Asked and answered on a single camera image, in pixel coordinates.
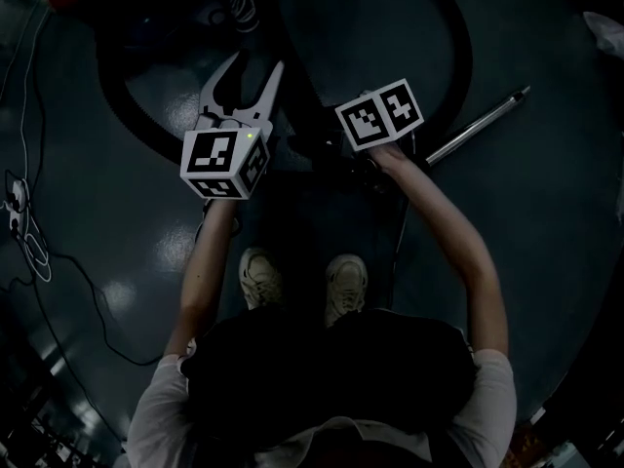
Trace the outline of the person's black trousers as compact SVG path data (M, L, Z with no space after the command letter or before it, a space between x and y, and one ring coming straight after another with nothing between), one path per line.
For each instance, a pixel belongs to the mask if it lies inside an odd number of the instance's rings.
M181 365L199 429L247 451L344 416L409 434L450 426L475 390L461 332L370 309L322 328L261 307L213 326Z

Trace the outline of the beige lace-up sneaker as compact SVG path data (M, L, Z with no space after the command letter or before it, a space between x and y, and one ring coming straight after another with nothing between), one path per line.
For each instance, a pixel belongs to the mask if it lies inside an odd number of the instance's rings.
M283 303L283 281L272 255L262 248L247 248L239 263L239 282L248 309Z
M357 255L341 254L330 262L326 270L327 328L345 315L362 311L368 280L367 267Z

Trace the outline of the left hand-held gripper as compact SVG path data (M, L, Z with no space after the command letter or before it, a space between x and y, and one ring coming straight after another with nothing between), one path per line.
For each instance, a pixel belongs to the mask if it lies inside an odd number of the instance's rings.
M215 88L240 55L224 61L199 96L199 119L185 133L179 176L203 199L249 199L270 160L269 120L284 72L280 60L257 102L225 115Z

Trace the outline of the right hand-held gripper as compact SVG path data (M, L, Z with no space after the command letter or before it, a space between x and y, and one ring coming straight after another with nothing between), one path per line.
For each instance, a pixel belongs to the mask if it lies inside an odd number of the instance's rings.
M396 142L423 124L406 78L343 103L334 112L356 155Z

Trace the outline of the person's right forearm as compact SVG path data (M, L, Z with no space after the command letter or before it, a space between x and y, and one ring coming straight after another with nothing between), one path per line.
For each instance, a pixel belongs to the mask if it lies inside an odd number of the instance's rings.
M480 233L395 143L376 146L370 156L408 197L430 228L465 287L472 347L509 350L506 311L498 274Z

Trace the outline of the clear plastic bag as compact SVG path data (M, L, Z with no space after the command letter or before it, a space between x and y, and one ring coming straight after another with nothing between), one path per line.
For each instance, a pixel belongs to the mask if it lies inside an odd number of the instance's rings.
M603 53L624 60L624 25L594 12L584 12L584 21Z

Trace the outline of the metal vacuum wand tube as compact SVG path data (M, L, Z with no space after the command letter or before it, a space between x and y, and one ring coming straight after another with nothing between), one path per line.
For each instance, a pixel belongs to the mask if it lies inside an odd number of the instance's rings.
M517 90L470 124L455 131L449 142L425 159L426 163L429 166L434 166L444 158L448 157L470 138L474 137L476 134L480 133L485 128L489 127L507 113L518 107L525 100L530 91L530 85Z

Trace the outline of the person's left forearm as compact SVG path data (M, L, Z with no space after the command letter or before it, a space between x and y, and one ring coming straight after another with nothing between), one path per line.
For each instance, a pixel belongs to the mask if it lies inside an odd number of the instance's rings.
M208 208L188 259L180 308L164 355L184 355L189 341L215 323L237 201L217 200Z

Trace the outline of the white power strip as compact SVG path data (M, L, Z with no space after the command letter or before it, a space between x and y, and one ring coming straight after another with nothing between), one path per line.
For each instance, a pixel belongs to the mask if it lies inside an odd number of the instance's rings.
M27 231L28 187L26 181L16 179L7 195L9 228L12 234L23 236Z

